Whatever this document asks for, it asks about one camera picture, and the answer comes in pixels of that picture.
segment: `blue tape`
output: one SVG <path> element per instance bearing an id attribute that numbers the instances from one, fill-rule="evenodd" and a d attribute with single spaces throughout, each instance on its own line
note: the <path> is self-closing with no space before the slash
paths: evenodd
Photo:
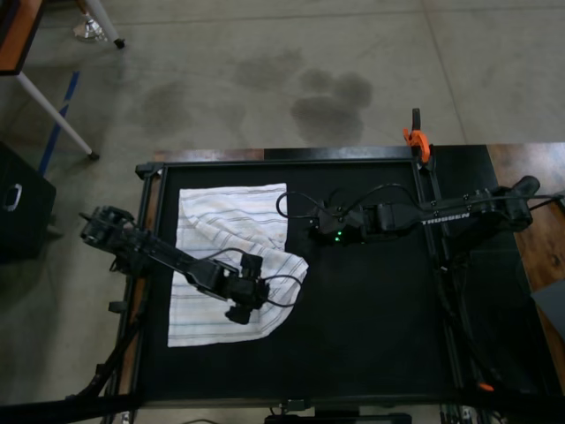
<path id="1" fill-rule="evenodd" d="M 66 117 L 67 110 L 69 110 L 69 101 L 74 95 L 74 90 L 79 83 L 79 71 L 75 71 L 72 73 L 71 81 L 69 82 L 69 86 L 67 87 L 67 92 L 64 95 L 64 101 L 67 103 L 63 108 L 59 111 L 62 117 Z M 51 134 L 49 135 L 49 139 L 47 141 L 47 146 L 45 147 L 45 151 L 43 152 L 43 157 L 41 158 L 41 162 L 39 164 L 39 173 L 44 176 L 45 172 L 47 171 L 47 167 L 49 166 L 49 161 L 51 160 L 51 155 L 53 155 L 53 150 L 55 150 L 55 145 L 57 144 L 57 139 L 59 138 L 59 133 L 61 132 L 61 127 L 59 124 L 55 123 L 53 129 L 51 130 Z"/>
<path id="2" fill-rule="evenodd" d="M 74 89 L 77 87 L 77 84 L 79 83 L 79 75 L 80 75 L 79 71 L 72 73 L 71 82 L 69 83 L 69 87 L 67 88 L 66 95 L 64 95 L 64 100 L 66 102 L 69 102 L 72 98 L 72 95 L 74 94 Z"/>
<path id="3" fill-rule="evenodd" d="M 59 111 L 62 117 L 66 117 L 68 109 L 69 105 L 65 104 L 65 106 Z M 47 166 L 49 165 L 49 160 L 51 160 L 51 155 L 53 155 L 53 150 L 55 150 L 55 145 L 57 143 L 57 139 L 59 138 L 60 132 L 61 127 L 59 126 L 59 124 L 55 124 L 55 126 L 51 130 L 49 140 L 47 141 L 47 146 L 45 147 L 43 157 L 41 158 L 41 163 L 39 164 L 38 171 L 42 176 L 44 176 L 45 172 L 47 171 Z"/>

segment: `orange clamp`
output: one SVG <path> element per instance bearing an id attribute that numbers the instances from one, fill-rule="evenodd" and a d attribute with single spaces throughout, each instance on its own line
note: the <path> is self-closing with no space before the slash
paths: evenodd
<path id="1" fill-rule="evenodd" d="M 422 163 L 430 161 L 430 143 L 427 142 L 426 135 L 420 131 L 420 110 L 412 110 L 412 131 L 408 132 L 408 128 L 403 129 L 406 144 L 411 148 L 420 148 L 422 152 Z"/>
<path id="2" fill-rule="evenodd" d="M 480 382 L 480 383 L 478 384 L 478 387 L 479 387 L 481 390 L 484 390 L 484 391 L 494 391 L 494 387 L 491 386 L 490 384 L 486 384 L 485 382 Z"/>

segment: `orange object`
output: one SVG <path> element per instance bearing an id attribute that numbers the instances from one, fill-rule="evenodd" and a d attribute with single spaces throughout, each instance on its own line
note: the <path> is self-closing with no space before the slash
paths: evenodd
<path id="1" fill-rule="evenodd" d="M 408 128 L 404 128 L 404 139 L 411 148 L 420 148 L 422 151 L 422 163 L 430 161 L 430 144 L 427 142 L 426 135 L 420 130 L 412 130 L 408 132 Z"/>
<path id="2" fill-rule="evenodd" d="M 491 386 L 490 384 L 486 384 L 485 382 L 480 382 L 480 383 L 478 384 L 478 387 L 479 387 L 481 390 L 484 390 L 484 391 L 494 391 L 494 387 Z"/>

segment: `floor stain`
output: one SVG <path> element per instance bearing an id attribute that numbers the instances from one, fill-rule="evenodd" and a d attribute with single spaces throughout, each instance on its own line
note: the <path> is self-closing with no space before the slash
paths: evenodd
<path id="1" fill-rule="evenodd" d="M 333 84 L 332 74 L 320 69 L 309 69 L 300 77 L 300 85 L 303 90 L 318 94 L 329 91 Z"/>
<path id="2" fill-rule="evenodd" d="M 236 67 L 234 82 L 266 91 L 280 87 L 303 66 L 300 50 L 285 50 L 277 56 L 252 57 Z"/>
<path id="3" fill-rule="evenodd" d="M 225 103 L 214 107 L 215 114 L 223 121 L 228 130 L 234 134 L 240 146 L 248 146 L 242 125 L 245 120 L 246 110 L 242 104 Z"/>
<path id="4" fill-rule="evenodd" d="M 290 108 L 300 137 L 314 146 L 359 143 L 365 128 L 360 112 L 373 100 L 372 84 L 355 73 L 333 78 L 316 69 L 306 71 L 300 82 L 305 91 L 318 94 L 297 99 Z"/>
<path id="5" fill-rule="evenodd" d="M 373 100 L 373 85 L 355 73 L 346 73 L 335 80 L 333 94 L 352 108 L 366 108 Z"/>
<path id="6" fill-rule="evenodd" d="M 182 131 L 192 124 L 186 97 L 186 85 L 178 81 L 154 87 L 133 106 L 133 120 L 154 136 Z"/>
<path id="7" fill-rule="evenodd" d="M 300 136 L 316 146 L 357 143 L 363 134 L 358 111 L 328 95 L 298 99 L 290 114 Z"/>

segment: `wire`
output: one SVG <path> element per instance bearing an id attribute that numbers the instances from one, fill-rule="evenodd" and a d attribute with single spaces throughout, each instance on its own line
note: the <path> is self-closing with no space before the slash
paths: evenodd
<path id="1" fill-rule="evenodd" d="M 397 183 L 388 183 L 388 184 L 381 184 L 381 185 L 377 185 L 376 187 L 372 188 L 371 190 L 369 190 L 367 193 L 363 194 L 361 197 L 357 198 L 348 208 L 346 208 L 343 213 L 342 216 L 346 216 L 348 213 L 350 213 L 359 203 L 361 203 L 362 201 L 368 199 L 372 194 L 377 193 L 380 190 L 384 190 L 386 188 L 397 188 L 400 189 L 402 191 L 404 191 L 406 193 L 406 195 L 408 196 L 408 198 L 410 199 L 410 202 L 418 209 L 422 210 L 422 208 L 419 205 L 419 202 L 416 201 L 416 199 L 414 199 L 414 196 L 412 196 L 412 193 L 410 193 L 410 191 L 403 185 L 397 184 Z"/>
<path id="2" fill-rule="evenodd" d="M 289 276 L 289 275 L 283 275 L 283 274 L 281 274 L 281 275 L 279 275 L 279 276 L 268 276 L 268 277 L 266 277 L 266 278 L 263 278 L 263 280 L 268 281 L 268 280 L 273 280 L 273 279 L 275 279 L 275 278 L 290 278 L 290 279 L 294 280 L 296 283 L 298 283 L 298 285 L 299 285 L 300 287 L 302 287 L 302 283 L 300 283 L 300 280 L 297 279 L 295 276 Z M 271 299 L 265 299 L 265 301 L 268 302 L 268 303 L 270 303 L 271 305 L 275 305 L 276 307 L 294 307 L 294 306 L 298 303 L 298 300 L 297 300 L 296 302 L 294 302 L 294 303 L 289 303 L 288 305 L 282 305 L 282 304 L 280 304 L 280 303 L 276 303 L 276 302 L 274 302 L 274 301 L 271 300 Z"/>
<path id="3" fill-rule="evenodd" d="M 541 203 L 537 204 L 536 206 L 532 206 L 532 207 L 530 208 L 530 211 L 536 210 L 537 208 L 541 208 L 542 206 L 545 206 L 545 205 L 548 205 L 548 204 L 550 204 L 550 203 L 553 203 L 554 201 L 560 201 L 560 200 L 561 200 L 561 199 L 559 199 L 559 198 L 556 197 L 556 198 L 550 199 L 550 200 L 548 200 L 548 201 L 542 201 Z"/>
<path id="4" fill-rule="evenodd" d="M 197 259 L 196 262 L 207 261 L 208 259 L 212 259 L 212 258 L 215 258 L 216 256 L 221 255 L 221 254 L 225 254 L 226 252 L 238 252 L 240 254 L 247 254 L 247 252 L 245 250 L 238 249 L 237 247 L 228 247 L 227 249 L 222 249 L 222 250 L 216 252 L 215 254 L 210 254 L 209 256 L 204 256 L 203 258 Z"/>
<path id="5" fill-rule="evenodd" d="M 205 418 L 200 418 L 198 420 L 192 420 L 192 421 L 186 421 L 186 422 L 183 422 L 183 424 L 196 424 L 197 422 L 206 422 L 207 424 L 218 424 L 215 421 L 207 420 Z"/>
<path id="6" fill-rule="evenodd" d="M 330 216 L 334 216 L 334 217 L 338 217 L 339 215 L 334 215 L 331 212 L 328 212 L 326 207 L 324 207 L 324 205 L 320 205 L 317 201 L 315 201 L 312 197 L 310 197 L 308 194 L 304 194 L 301 192 L 284 192 L 283 194 L 281 194 L 279 196 L 279 198 L 276 200 L 276 211 L 279 213 L 280 216 L 283 216 L 287 219 L 314 219 L 317 218 L 317 216 L 313 216 L 313 215 L 294 215 L 294 216 L 289 216 L 284 214 L 281 211 L 281 200 L 284 199 L 287 196 L 290 196 L 291 194 L 293 195 L 297 195 L 297 196 L 301 196 L 304 197 L 306 200 L 310 201 L 314 206 L 316 206 L 316 208 L 318 208 L 319 210 L 321 210 L 323 213 L 330 215 Z"/>
<path id="7" fill-rule="evenodd" d="M 340 192 L 345 192 L 345 191 L 349 191 L 348 189 L 346 189 L 345 187 L 337 187 L 336 189 L 334 189 L 332 191 L 332 193 L 329 194 L 328 196 L 328 201 L 327 204 L 331 205 L 332 204 L 332 200 L 334 199 L 334 196 Z"/>
<path id="8" fill-rule="evenodd" d="M 554 194 L 539 194 L 536 196 L 494 196 L 488 199 L 466 201 L 465 205 L 476 205 L 478 203 L 488 203 L 489 201 L 531 201 L 533 199 L 551 199 L 551 201 L 558 201 L 560 199 L 563 199 L 563 196 L 555 196 Z M 453 208 L 453 206 L 439 206 L 432 208 L 432 210 L 443 210 L 450 208 Z"/>
<path id="9" fill-rule="evenodd" d="M 197 261 L 207 261 L 208 259 L 212 259 L 215 258 L 216 256 L 219 256 L 220 254 L 224 254 L 226 252 L 238 252 L 240 254 L 248 254 L 246 251 L 238 249 L 236 247 L 228 247 L 226 249 L 222 249 L 218 252 L 216 252 L 215 254 L 210 254 L 209 256 L 205 256 L 204 258 L 200 258 Z M 290 278 L 291 280 L 294 280 L 296 283 L 298 283 L 298 285 L 302 286 L 302 283 L 300 282 L 300 280 L 298 278 L 296 278 L 295 276 L 290 276 L 290 275 L 278 275 L 278 276 L 268 276 L 265 278 L 262 278 L 262 280 L 264 281 L 268 281 L 268 280 L 273 280 L 275 278 Z M 277 302 L 274 302 L 271 299 L 264 299 L 267 303 L 270 303 L 271 305 L 275 305 L 276 307 L 294 307 L 297 302 L 294 303 L 290 303 L 289 305 L 283 305 Z"/>

